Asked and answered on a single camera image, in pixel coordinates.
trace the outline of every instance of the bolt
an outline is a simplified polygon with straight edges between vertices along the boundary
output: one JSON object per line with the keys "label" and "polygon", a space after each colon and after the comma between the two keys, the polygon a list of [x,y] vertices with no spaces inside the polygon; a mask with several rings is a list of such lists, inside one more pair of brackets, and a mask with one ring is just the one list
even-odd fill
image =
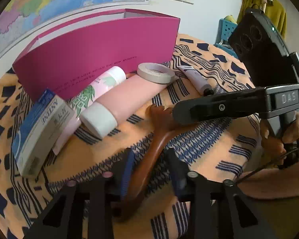
{"label": "bolt", "polygon": [[228,187],[231,187],[234,185],[233,181],[229,180],[229,179],[224,180],[223,183]]}
{"label": "bolt", "polygon": [[68,180],[66,182],[68,187],[74,187],[75,185],[77,185],[77,181],[76,180]]}
{"label": "bolt", "polygon": [[113,173],[112,172],[104,172],[104,173],[102,173],[102,176],[104,178],[111,178],[113,176]]}
{"label": "bolt", "polygon": [[219,110],[224,111],[225,110],[225,105],[224,104],[219,104]]}
{"label": "bolt", "polygon": [[190,172],[187,172],[187,176],[190,178],[196,178],[196,177],[198,177],[198,173],[194,172],[194,171],[190,171]]}

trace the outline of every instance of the human hand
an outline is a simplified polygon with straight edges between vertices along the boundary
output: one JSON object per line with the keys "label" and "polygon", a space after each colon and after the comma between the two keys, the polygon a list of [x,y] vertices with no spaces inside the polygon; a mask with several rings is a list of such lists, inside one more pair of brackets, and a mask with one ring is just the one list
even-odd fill
{"label": "human hand", "polygon": [[[299,142],[299,112],[296,112],[296,120],[283,133],[282,139],[270,136],[268,122],[260,121],[260,136],[262,137],[262,147],[272,159],[286,152],[283,143],[290,144],[294,141]],[[277,162],[278,165],[283,164],[283,159]]]}

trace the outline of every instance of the pink box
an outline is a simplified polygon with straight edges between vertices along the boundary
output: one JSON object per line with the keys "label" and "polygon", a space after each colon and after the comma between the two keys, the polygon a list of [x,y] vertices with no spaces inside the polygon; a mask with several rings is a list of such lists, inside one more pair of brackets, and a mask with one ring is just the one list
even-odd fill
{"label": "pink box", "polygon": [[179,22],[135,9],[79,17],[35,37],[13,69],[33,101],[46,88],[67,100],[112,66],[130,73],[140,63],[171,60]]}

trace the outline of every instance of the blue and white box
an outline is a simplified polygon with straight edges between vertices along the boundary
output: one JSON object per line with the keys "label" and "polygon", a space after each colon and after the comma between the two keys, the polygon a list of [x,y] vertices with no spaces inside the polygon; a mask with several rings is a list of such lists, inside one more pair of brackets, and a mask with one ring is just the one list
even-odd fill
{"label": "blue and white box", "polygon": [[46,89],[33,105],[12,143],[21,176],[35,178],[52,146],[74,116],[59,96]]}

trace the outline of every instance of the wall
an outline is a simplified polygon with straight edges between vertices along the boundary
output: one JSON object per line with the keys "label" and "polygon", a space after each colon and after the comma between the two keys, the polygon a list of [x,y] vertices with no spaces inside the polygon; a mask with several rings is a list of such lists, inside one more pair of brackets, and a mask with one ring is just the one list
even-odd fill
{"label": "wall", "polygon": [[287,12],[286,44],[299,55],[299,12],[290,0],[278,0]]}
{"label": "wall", "polygon": [[[232,14],[234,18],[237,18],[240,6],[241,0],[195,0],[195,4],[193,5],[174,0],[150,0],[148,5],[127,5],[114,8],[138,8],[179,17],[181,19],[179,26],[180,33],[186,33],[214,44],[219,19],[230,14]],[[66,19],[52,23],[49,26],[41,28],[15,45],[0,59],[0,77],[11,68],[12,63],[18,54],[36,35],[52,26],[58,25],[62,21],[67,21],[81,15],[82,14],[67,17]]]}

